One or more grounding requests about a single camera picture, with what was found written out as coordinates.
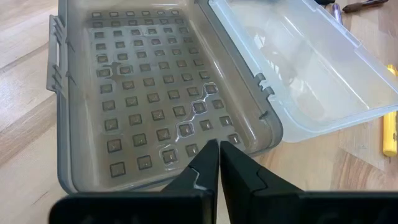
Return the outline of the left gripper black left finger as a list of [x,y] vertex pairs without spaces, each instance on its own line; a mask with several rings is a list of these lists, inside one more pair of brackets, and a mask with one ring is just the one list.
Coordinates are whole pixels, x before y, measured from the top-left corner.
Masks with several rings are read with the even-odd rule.
[[218,168],[213,139],[162,190],[71,194],[51,208],[49,224],[215,224]]

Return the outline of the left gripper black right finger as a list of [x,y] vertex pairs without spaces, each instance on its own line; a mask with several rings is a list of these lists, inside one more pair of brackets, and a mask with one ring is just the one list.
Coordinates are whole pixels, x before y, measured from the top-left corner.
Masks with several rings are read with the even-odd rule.
[[226,141],[220,166],[231,224],[398,224],[398,192],[303,191]]

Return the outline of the grey translucent plastic supply box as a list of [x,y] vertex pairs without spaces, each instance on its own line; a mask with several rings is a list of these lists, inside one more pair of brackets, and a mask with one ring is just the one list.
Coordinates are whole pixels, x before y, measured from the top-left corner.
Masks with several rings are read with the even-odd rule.
[[151,189],[205,144],[248,155],[282,140],[269,96],[212,0],[57,0],[47,89],[67,193]]

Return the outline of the white shallow tray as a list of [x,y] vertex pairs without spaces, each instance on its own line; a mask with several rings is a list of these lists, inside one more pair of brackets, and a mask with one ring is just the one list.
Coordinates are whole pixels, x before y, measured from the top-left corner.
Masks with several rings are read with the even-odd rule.
[[315,0],[209,0],[257,80],[285,142],[398,110],[398,78]]

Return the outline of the yellow pen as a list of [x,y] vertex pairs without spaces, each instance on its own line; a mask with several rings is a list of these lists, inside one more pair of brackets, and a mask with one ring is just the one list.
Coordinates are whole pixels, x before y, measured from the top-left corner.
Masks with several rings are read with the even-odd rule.
[[383,116],[383,154],[394,157],[398,154],[397,111]]

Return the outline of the translucent purple pen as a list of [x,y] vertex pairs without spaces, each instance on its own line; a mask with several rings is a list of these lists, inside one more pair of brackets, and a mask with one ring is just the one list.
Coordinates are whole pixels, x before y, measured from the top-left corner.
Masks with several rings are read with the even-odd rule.
[[341,9],[340,9],[340,5],[338,3],[333,3],[331,5],[331,14],[333,15],[333,17],[336,19],[336,21],[343,25],[343,20],[342,20],[342,16],[341,16]]

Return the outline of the dark brown pen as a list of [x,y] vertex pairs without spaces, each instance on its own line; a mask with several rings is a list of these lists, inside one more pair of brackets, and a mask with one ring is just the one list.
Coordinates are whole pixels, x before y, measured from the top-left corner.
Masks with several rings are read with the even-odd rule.
[[349,4],[349,5],[345,6],[342,9],[342,11],[344,13],[356,12],[356,11],[360,11],[362,9],[381,6],[388,1],[389,0],[366,0],[365,2],[357,2],[354,4]]

